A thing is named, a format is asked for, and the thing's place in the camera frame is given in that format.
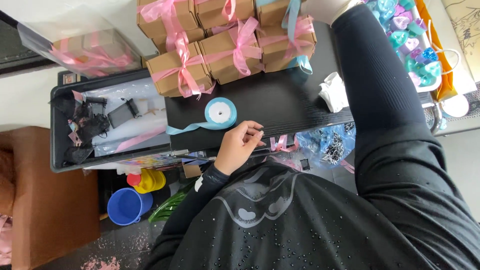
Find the hand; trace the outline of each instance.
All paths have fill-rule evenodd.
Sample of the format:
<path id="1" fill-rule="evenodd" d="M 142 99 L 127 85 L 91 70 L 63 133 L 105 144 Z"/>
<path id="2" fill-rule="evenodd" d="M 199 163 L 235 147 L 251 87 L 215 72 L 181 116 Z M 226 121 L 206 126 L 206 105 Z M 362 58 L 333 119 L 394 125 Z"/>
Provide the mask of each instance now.
<path id="1" fill-rule="evenodd" d="M 257 122 L 243 121 L 236 128 L 225 132 L 214 163 L 215 168 L 226 175 L 231 175 L 240 168 L 255 147 L 265 145 L 260 141 L 264 132 L 258 131 L 259 128 L 263 126 Z"/>
<path id="2" fill-rule="evenodd" d="M 331 25 L 337 12 L 350 0 L 307 0 L 301 4 L 300 11 L 314 20 Z"/>

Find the brown chair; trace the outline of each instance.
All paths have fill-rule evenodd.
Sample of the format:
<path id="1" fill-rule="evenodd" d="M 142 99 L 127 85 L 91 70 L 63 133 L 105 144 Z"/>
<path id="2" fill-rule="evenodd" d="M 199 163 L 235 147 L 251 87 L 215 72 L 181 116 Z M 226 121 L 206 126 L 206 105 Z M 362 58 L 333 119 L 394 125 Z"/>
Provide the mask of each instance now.
<path id="1" fill-rule="evenodd" d="M 53 173 L 49 129 L 1 133 L 0 149 L 4 159 L 13 154 L 13 179 L 0 177 L 0 198 L 10 198 L 0 199 L 0 213 L 13 216 L 13 270 L 34 269 L 100 237 L 96 171 Z"/>

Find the clear plastic wrap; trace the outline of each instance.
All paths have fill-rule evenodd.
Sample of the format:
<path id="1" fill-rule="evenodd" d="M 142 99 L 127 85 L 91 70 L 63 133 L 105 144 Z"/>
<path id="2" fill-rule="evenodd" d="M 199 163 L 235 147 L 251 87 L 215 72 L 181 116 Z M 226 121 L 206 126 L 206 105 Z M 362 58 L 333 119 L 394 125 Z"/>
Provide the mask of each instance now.
<path id="1" fill-rule="evenodd" d="M 141 68 L 114 27 L 84 5 L 49 22 L 21 22 L 18 33 L 25 47 L 88 78 Z"/>
<path id="2" fill-rule="evenodd" d="M 316 166 L 331 169 L 355 148 L 356 129 L 353 122 L 321 129 L 298 132 L 297 140 L 304 156 Z"/>
<path id="3" fill-rule="evenodd" d="M 101 135 L 93 138 L 92 144 L 96 157 L 113 154 L 122 142 L 167 125 L 165 98 L 157 93 L 150 77 L 84 92 L 82 95 L 85 98 L 105 98 L 107 100 L 105 114 L 109 114 L 123 105 L 125 101 L 122 98 L 132 99 L 139 111 L 138 118 L 131 118 L 116 128 L 110 127 L 106 136 Z M 169 143 L 170 137 L 161 133 L 123 151 Z"/>

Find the white tissue paper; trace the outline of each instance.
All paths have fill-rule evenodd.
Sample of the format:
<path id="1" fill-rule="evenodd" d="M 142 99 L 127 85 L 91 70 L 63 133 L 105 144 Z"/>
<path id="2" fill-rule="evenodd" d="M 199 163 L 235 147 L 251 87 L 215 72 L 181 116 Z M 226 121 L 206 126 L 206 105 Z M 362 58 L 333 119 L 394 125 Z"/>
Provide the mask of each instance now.
<path id="1" fill-rule="evenodd" d="M 347 93 L 345 85 L 338 72 L 333 72 L 325 78 L 320 86 L 322 90 L 318 93 L 328 105 L 331 112 L 339 112 L 344 107 L 348 107 Z"/>

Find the black table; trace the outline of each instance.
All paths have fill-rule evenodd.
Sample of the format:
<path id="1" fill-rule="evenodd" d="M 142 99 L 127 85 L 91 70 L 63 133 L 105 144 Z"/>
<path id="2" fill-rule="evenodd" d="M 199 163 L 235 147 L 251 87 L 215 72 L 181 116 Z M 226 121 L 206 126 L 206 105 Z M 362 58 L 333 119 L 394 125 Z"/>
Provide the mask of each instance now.
<path id="1" fill-rule="evenodd" d="M 263 141 L 283 134 L 353 121 L 349 108 L 331 113 L 318 96 L 319 84 L 332 72 L 340 72 L 332 32 L 326 24 L 315 22 L 317 45 L 310 64 L 313 74 L 300 68 L 274 73 L 259 73 L 225 85 L 217 85 L 211 95 L 190 98 L 165 98 L 168 124 L 183 129 L 191 123 L 205 122 L 207 103 L 216 97 L 231 100 L 237 108 L 237 124 L 253 120 L 265 128 Z M 419 93 L 422 104 L 432 103 L 429 93 Z M 194 131 L 170 136 L 173 151 L 196 152 L 220 147 L 225 130 Z"/>

